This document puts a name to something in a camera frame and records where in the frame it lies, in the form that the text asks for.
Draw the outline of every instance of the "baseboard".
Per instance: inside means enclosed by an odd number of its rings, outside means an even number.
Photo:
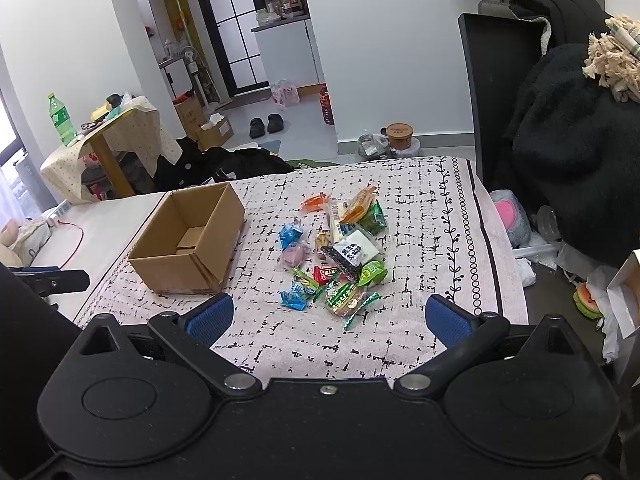
[[[448,148],[449,146],[474,146],[473,132],[431,132],[414,134],[420,140],[421,148]],[[356,153],[358,140],[338,140],[338,155]]]
[[[299,86],[298,87],[298,95],[300,97],[305,97],[308,95],[319,94],[322,90],[322,86],[324,83],[320,83],[317,85],[309,85],[309,86]]]

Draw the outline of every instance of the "green plastic bottle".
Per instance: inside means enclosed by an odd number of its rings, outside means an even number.
[[[76,138],[76,129],[71,124],[71,119],[64,103],[56,99],[53,94],[49,94],[47,97],[49,97],[49,117],[51,117],[51,121],[53,121],[53,125],[58,131],[62,144],[68,146]]]

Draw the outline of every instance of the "black slipper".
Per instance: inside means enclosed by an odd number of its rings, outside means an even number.
[[[267,124],[267,131],[270,134],[284,130],[284,121],[280,114],[271,114],[267,118],[269,120],[269,124]]]
[[[264,123],[260,117],[251,119],[249,126],[249,137],[257,139],[264,135]]]

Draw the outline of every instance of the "wooden table leg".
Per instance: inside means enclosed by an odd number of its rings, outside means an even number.
[[[107,144],[107,140],[102,136],[95,136],[89,140],[89,144],[94,150],[95,156],[98,157],[102,169],[107,178],[111,181],[116,193],[121,197],[134,196],[135,193],[129,184],[129,181],[122,173],[122,169],[118,161],[111,153],[111,149]]]

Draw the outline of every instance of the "blue gripper pad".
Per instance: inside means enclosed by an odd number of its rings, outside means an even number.
[[[424,307],[427,328],[444,346],[451,348],[478,326],[476,316],[439,294],[431,294]]]
[[[234,301],[227,294],[217,294],[180,318],[184,331],[209,348],[231,326]]]

